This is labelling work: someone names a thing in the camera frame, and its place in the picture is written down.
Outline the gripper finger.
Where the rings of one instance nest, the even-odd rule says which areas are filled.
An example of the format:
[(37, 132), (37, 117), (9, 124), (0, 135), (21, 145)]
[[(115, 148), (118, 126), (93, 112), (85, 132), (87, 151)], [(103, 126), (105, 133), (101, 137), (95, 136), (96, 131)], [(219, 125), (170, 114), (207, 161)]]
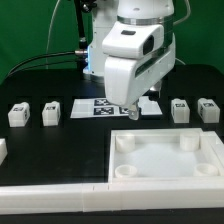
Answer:
[(158, 101), (160, 99), (160, 91), (161, 91), (160, 86), (153, 86), (149, 90), (149, 100), (150, 101)]
[(131, 120), (138, 120), (139, 119), (139, 106), (137, 104), (132, 104), (128, 108), (129, 118)]

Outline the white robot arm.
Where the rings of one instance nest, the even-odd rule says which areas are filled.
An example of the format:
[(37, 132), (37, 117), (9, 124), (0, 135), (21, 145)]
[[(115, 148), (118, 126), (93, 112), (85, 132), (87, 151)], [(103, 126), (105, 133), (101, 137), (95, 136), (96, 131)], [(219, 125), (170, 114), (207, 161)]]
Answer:
[(93, 39), (84, 77), (104, 84), (109, 103), (139, 118), (139, 98), (175, 64), (172, 0), (81, 0)]

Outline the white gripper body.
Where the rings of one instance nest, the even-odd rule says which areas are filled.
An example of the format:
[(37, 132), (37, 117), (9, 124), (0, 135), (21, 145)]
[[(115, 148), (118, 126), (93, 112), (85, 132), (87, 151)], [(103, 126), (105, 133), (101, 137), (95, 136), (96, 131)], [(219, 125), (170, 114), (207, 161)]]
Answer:
[(105, 95), (120, 107), (130, 107), (160, 81), (175, 63), (175, 36), (164, 47), (154, 34), (108, 35), (103, 41)]

